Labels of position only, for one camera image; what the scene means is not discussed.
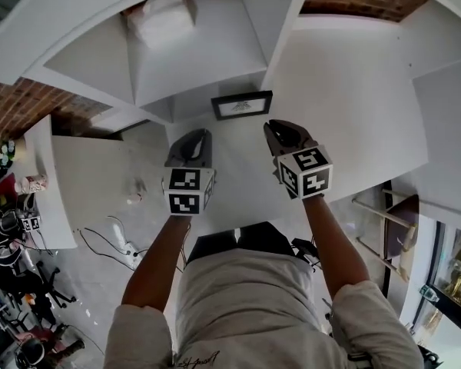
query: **bottle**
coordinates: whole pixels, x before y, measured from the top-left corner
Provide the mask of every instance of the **bottle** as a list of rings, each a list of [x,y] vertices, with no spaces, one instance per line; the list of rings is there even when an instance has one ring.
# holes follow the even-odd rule
[[[421,295],[430,302],[439,301],[439,297],[437,296],[437,293],[426,284],[423,285],[422,288],[419,289],[419,293],[421,293]]]

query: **wire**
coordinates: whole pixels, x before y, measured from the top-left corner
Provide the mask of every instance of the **wire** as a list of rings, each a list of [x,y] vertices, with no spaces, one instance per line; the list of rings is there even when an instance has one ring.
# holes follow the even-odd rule
[[[112,255],[109,255],[109,254],[104,254],[104,253],[98,253],[96,250],[94,250],[91,245],[87,242],[87,240],[84,238],[84,235],[82,234],[82,231],[79,231],[79,234],[80,236],[82,237],[82,239],[84,240],[85,244],[88,246],[88,248],[91,249],[91,251],[97,255],[100,255],[102,257],[107,257],[107,258],[112,258],[113,260],[115,260],[116,262],[119,262],[121,265],[123,265],[124,267],[128,268],[130,271],[133,271],[133,269],[131,269],[130,267],[128,267],[123,261],[119,261],[116,257],[113,257]]]
[[[22,242],[18,241],[17,239],[14,239],[14,242],[17,242],[18,244],[20,244],[21,246],[23,246],[26,249],[31,249],[31,250],[36,250],[37,252],[41,252],[41,249],[31,248],[30,246],[27,246],[27,245],[23,244]]]
[[[183,258],[183,269],[186,268],[186,265],[187,265],[186,254],[184,253],[184,242],[186,242],[186,238],[190,234],[190,230],[191,230],[191,223],[187,226],[186,235],[184,236],[184,239],[183,239],[183,244],[181,245],[181,249],[179,249],[179,252],[181,253],[181,257]],[[133,253],[133,256],[137,257],[140,253],[143,253],[144,251],[147,251],[148,249],[149,248],[136,251],[135,253]],[[183,273],[183,271],[179,267],[176,267],[176,268],[178,271]]]
[[[121,221],[119,218],[116,218],[115,216],[106,216],[106,218],[112,218],[114,220],[116,220],[120,226],[121,226],[121,233],[123,234],[123,238],[126,240],[126,234],[124,233],[124,224],[123,224],[123,221]]]
[[[39,230],[35,230],[35,231],[41,236],[41,240],[43,241],[43,245],[45,246],[46,253],[48,253],[49,255],[51,255],[53,257],[53,252],[46,247],[45,237],[43,236],[41,231],[39,231]]]
[[[103,238],[106,242],[109,243],[109,245],[115,249],[119,254],[123,254],[123,255],[128,255],[128,253],[126,251],[122,251],[120,248],[117,248],[116,246],[114,246],[108,239],[106,239],[105,237],[103,237],[101,234],[99,234],[98,232],[94,231],[94,230],[91,230],[90,228],[84,228],[86,231],[90,231],[90,232],[94,232],[96,235],[100,236],[101,238]]]
[[[94,343],[94,346],[98,348],[98,350],[101,352],[102,355],[104,355],[104,356],[106,355],[103,352],[103,350],[101,350],[101,348],[98,346],[98,344],[96,342],[94,342],[89,336],[87,336],[84,331],[78,329],[74,325],[67,325],[67,328],[69,328],[69,327],[75,328],[77,331],[79,331],[81,334],[83,334],[88,340],[90,340],[92,343]]]
[[[36,241],[34,240],[34,238],[32,237],[32,234],[30,232],[26,233],[28,234],[28,236],[31,238],[31,241],[32,243],[34,244],[34,247],[36,248],[36,250],[41,250],[38,246],[38,244],[36,243]]]

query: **black office chair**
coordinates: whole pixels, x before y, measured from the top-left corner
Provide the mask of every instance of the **black office chair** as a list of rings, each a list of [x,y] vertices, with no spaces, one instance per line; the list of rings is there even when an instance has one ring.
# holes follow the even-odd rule
[[[60,269],[59,268],[55,268],[53,270],[53,273],[51,274],[50,278],[48,279],[43,270],[42,270],[42,267],[43,267],[43,262],[42,261],[39,261],[36,266],[38,267],[38,271],[39,271],[39,275],[41,276],[41,279],[43,280],[43,284],[44,284],[44,287],[45,287],[45,290],[46,292],[48,292],[52,297],[53,299],[55,300],[55,302],[57,303],[57,305],[60,307],[60,308],[66,308],[67,307],[67,304],[66,303],[61,303],[58,299],[62,299],[63,301],[65,302],[68,302],[69,304],[73,303],[73,302],[76,302],[77,301],[77,298],[76,297],[71,297],[71,298],[67,298],[65,297],[62,293],[58,292],[56,289],[55,289],[55,286],[54,286],[54,282],[55,282],[55,275],[56,274],[59,274],[60,273]]]

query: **framed picture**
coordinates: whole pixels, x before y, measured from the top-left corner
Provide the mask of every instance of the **framed picture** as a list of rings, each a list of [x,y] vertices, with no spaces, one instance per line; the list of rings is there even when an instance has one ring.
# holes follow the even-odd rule
[[[271,90],[256,91],[212,98],[211,101],[217,120],[227,120],[267,114],[273,95]]]

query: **stool leg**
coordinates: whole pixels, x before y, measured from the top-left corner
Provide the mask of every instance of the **stool leg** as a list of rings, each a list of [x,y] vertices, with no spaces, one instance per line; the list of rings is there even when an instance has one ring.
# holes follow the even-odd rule
[[[376,253],[373,249],[371,249],[369,246],[367,246],[365,243],[363,243],[360,240],[360,237],[356,238],[357,242],[359,242],[368,252],[370,252],[372,255],[374,255],[379,261],[381,261],[386,267],[388,267],[391,271],[395,272],[398,274],[405,282],[408,282],[407,280],[407,275],[400,273],[398,271],[398,268],[396,268],[393,264],[391,264],[389,261],[385,260],[382,258],[379,253]]]
[[[371,211],[375,214],[378,214],[381,218],[387,218],[387,219],[390,219],[391,221],[394,221],[395,223],[397,224],[400,224],[406,228],[410,228],[412,227],[412,225],[410,223],[408,223],[407,221],[404,221],[403,219],[401,218],[397,218],[396,216],[393,216],[391,213],[387,213],[387,212],[384,212],[384,211],[380,211],[379,209],[375,209],[367,204],[364,204],[360,201],[358,201],[357,199],[353,198],[352,199],[352,204],[355,204],[357,206],[360,206],[361,208],[364,208],[364,209],[367,209],[368,211]]]

